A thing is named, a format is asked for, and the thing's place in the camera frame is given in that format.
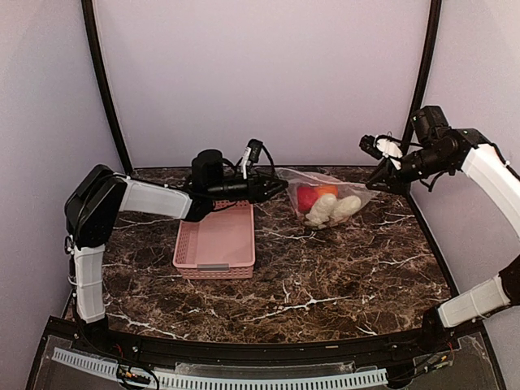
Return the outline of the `red pomegranate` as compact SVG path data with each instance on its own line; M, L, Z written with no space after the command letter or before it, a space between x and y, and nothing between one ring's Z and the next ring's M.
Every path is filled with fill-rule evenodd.
M318 199L316 188L305 185L297 187L297 209L300 213L308 213Z

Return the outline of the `orange fruit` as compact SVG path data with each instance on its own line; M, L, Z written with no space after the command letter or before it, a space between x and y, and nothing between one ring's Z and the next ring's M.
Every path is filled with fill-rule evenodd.
M325 194L332 194L335 197L338 197L338 194L339 194L338 188L332 184L319 185L315 188L315 191L319 197L321 197Z

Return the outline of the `clear zip top bag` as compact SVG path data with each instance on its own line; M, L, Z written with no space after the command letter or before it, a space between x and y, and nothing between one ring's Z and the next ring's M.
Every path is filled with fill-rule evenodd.
M318 172L275 169L288 182L287 193L297 217L314 230L347 222L379 193L364 184L338 180Z

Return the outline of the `white wrinkled radish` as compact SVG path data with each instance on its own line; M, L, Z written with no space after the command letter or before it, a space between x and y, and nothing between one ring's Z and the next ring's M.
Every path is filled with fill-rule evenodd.
M305 224L311 227L318 227L328 222L336 202L337 198L332 194L325 194L319 197L310 209L310 212L305 215Z

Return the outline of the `pink perforated plastic basket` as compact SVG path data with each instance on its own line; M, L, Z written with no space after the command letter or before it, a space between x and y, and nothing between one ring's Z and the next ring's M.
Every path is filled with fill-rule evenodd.
M219 201L217 212L179 225L173 266L189 280L244 280L255 264L254 207Z

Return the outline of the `pale green radish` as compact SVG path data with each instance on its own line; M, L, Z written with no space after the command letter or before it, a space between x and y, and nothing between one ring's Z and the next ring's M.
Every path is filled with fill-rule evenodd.
M345 219L361 209L362 201L355 195L350 195L337 201L331 212L332 219Z

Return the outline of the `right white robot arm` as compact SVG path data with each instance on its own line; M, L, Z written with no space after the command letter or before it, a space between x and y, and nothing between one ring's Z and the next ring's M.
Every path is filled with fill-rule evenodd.
M479 187L501 214L512 236L519 235L519 175L496 143L475 128L449 125L440 106L425 106L409 119L416 136L414 150L390 135L365 135L360 148L379 161L366 186L386 193L404 193L413 182L432 190L443 175L461 172ZM414 344L430 353L444 342L446 331L486 319L519 304L519 260L515 258L494 276L429 309Z

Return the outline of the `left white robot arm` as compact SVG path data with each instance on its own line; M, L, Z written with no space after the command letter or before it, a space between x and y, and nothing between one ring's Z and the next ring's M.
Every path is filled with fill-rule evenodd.
M76 313L85 323L83 341L97 354L115 347L114 335L101 324L106 317L102 294L102 260L119 212L162 215L198 223L219 211L218 202L250 204L270 200L288 187L275 168L255 167L267 154L262 142L252 140L239 162L226 159L217 149L200 152L180 187L133 179L98 164L83 179L64 206L67 236L65 251L71 256L71 285L76 292Z

